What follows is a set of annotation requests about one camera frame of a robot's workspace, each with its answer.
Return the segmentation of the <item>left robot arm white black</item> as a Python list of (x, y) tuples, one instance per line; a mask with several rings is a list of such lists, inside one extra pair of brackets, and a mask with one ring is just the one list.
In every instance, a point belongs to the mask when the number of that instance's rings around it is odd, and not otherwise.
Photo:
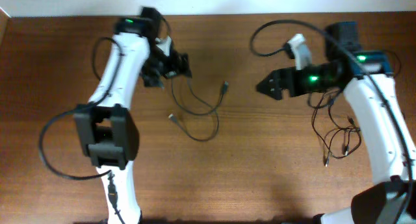
[(130, 114), (139, 79), (162, 87), (162, 78), (191, 77), (186, 53), (174, 49), (171, 37), (159, 38), (163, 15), (142, 8), (136, 18), (120, 18), (110, 37), (112, 49), (94, 93), (74, 114), (84, 156), (101, 176), (109, 216), (107, 223), (140, 223), (133, 166), (140, 134)]

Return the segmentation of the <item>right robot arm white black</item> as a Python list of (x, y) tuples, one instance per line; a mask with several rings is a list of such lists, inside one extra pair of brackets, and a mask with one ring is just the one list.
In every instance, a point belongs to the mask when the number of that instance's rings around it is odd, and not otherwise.
[(313, 110), (331, 108), (343, 95), (356, 120), (347, 126), (367, 146), (373, 185), (355, 195), (350, 206), (317, 214), (313, 223), (414, 223), (415, 144), (395, 93), (395, 74), (383, 51), (362, 50), (354, 21), (328, 25), (327, 62), (315, 65), (301, 34), (282, 47), (295, 65), (272, 71), (257, 86), (259, 93), (280, 100), (321, 93)]

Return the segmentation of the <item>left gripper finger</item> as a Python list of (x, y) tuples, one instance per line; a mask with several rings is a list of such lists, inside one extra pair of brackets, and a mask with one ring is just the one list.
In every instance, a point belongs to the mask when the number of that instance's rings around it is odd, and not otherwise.
[(189, 56), (187, 53), (178, 54), (177, 74), (192, 78), (192, 72), (189, 65)]
[(163, 81), (160, 77), (143, 75), (142, 80), (144, 81), (144, 86), (146, 88), (164, 88)]

